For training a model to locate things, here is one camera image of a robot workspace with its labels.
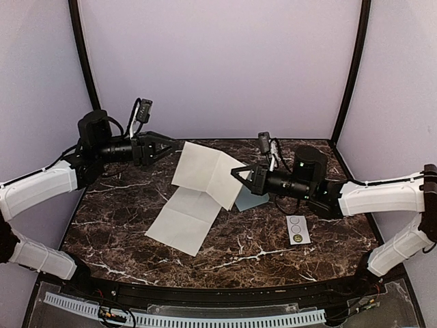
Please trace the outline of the light blue paper envelope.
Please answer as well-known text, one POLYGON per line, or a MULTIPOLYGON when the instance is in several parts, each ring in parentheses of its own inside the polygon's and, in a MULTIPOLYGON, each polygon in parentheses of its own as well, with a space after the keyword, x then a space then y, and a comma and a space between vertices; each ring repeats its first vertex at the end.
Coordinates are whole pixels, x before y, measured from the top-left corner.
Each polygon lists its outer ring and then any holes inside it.
POLYGON ((252 194, 248 188, 243 186, 236 198, 235 205, 237 209, 242 212, 268 203, 269 200, 270 196, 267 193, 265 195, 255 195, 252 194))

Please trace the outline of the white letter sheet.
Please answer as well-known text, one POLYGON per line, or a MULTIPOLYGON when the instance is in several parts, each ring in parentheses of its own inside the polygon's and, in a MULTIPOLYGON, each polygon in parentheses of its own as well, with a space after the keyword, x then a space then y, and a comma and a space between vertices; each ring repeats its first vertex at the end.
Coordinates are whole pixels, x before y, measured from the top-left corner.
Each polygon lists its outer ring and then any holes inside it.
POLYGON ((223 151, 187 141, 171 184, 207 193, 225 210, 231 210, 242 188, 231 171, 243 166, 223 151))

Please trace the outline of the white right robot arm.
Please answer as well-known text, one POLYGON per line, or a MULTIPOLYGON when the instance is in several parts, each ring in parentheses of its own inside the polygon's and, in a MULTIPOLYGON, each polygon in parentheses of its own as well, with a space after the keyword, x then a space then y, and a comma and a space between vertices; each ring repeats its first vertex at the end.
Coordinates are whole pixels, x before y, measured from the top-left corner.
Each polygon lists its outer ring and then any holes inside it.
POLYGON ((361 213, 410 211, 414 219, 385 244, 366 253, 348 284, 362 297, 375 280, 418 251, 436 242, 436 166, 394 180, 359 182, 326 179, 327 157, 311 146, 300 146, 290 172, 269 170, 265 165, 234 168, 231 175, 251 193, 271 193, 305 201, 325 219, 361 213))

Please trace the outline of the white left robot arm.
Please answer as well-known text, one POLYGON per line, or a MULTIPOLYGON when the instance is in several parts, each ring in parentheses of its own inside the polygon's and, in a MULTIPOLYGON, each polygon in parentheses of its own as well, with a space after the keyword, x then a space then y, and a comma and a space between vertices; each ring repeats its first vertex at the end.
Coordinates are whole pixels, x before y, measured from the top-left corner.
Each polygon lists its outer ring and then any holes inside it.
POLYGON ((71 289, 82 298, 96 293, 96 282, 78 271, 77 259, 36 242, 10 225, 25 210, 55 196, 92 185, 108 163, 149 166, 172 154, 176 140, 155 133, 122 132, 114 136, 116 120, 105 110, 86 114, 78 123, 79 141, 54 163, 15 180, 1 183, 1 262, 15 263, 37 272, 69 280, 71 289))

